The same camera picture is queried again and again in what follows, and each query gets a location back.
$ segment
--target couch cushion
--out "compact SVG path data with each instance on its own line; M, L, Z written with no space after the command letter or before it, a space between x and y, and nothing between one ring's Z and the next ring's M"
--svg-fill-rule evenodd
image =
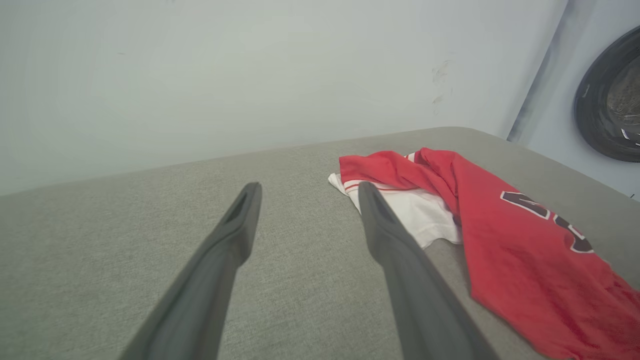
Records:
M444 127L256 152L0 197L0 358L114 359L237 192L260 181L253 254L237 274L220 359L398 359L381 268L326 180L338 157L458 151L578 227L636 288L640 204L479 131ZM503 358L541 359L469 297L463 249L427 250Z

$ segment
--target clothing pile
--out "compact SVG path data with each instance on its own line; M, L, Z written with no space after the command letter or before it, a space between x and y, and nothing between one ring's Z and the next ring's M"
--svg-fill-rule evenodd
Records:
M640 292L569 222L456 152L340 158L329 182L360 211L373 183L422 247L464 243L471 296L553 359L640 359Z

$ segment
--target jersey number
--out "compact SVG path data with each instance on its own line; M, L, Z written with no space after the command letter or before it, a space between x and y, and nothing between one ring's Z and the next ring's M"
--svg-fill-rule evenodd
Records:
M522 193L502 192L500 198L504 201L510 202L515 206L534 213L535 215L548 220L551 216L551 211L545 209L542 205L531 200L528 196ZM573 235L573 245L571 249L575 252L593 252L591 244L587 241L584 235L580 234L569 222L560 217L558 214L554 216L554 222L559 227L563 227L571 232Z

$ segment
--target red fabric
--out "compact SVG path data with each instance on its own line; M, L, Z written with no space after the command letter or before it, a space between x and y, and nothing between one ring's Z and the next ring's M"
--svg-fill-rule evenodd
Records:
M503 192L518 191L455 152L423 148L414 161L391 151L344 156L342 182L419 187L441 196L462 226L471 296L538 352L554 359L640 359L640 292L595 253L576 252L576 237L555 223L555 214L545 218L504 200Z

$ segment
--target black round object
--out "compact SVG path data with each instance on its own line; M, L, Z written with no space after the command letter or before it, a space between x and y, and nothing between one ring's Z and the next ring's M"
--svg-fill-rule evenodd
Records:
M610 158L640 162L640 26L591 64L573 110L592 148Z

